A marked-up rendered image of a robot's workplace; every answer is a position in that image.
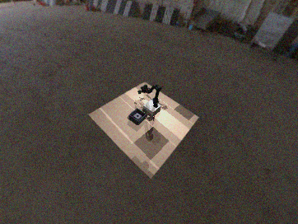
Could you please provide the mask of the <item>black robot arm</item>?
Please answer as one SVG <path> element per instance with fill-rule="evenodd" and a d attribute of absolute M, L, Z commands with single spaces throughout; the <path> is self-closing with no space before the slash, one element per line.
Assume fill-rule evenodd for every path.
<path fill-rule="evenodd" d="M 158 101 L 158 95 L 159 95 L 159 92 L 160 92 L 160 90 L 161 90 L 161 85 L 153 85 L 152 87 L 151 87 L 151 89 L 150 88 L 148 88 L 147 87 L 147 84 L 146 85 L 144 85 L 144 86 L 141 86 L 141 89 L 142 90 L 144 90 L 145 89 L 145 92 L 147 93 L 147 94 L 149 94 L 149 93 L 151 93 L 152 92 L 152 90 L 153 89 L 156 89 L 156 95 L 155 95 L 155 97 L 153 98 L 153 106 L 156 108 L 157 106 L 158 106 L 158 103 L 159 103 L 159 101 Z"/>

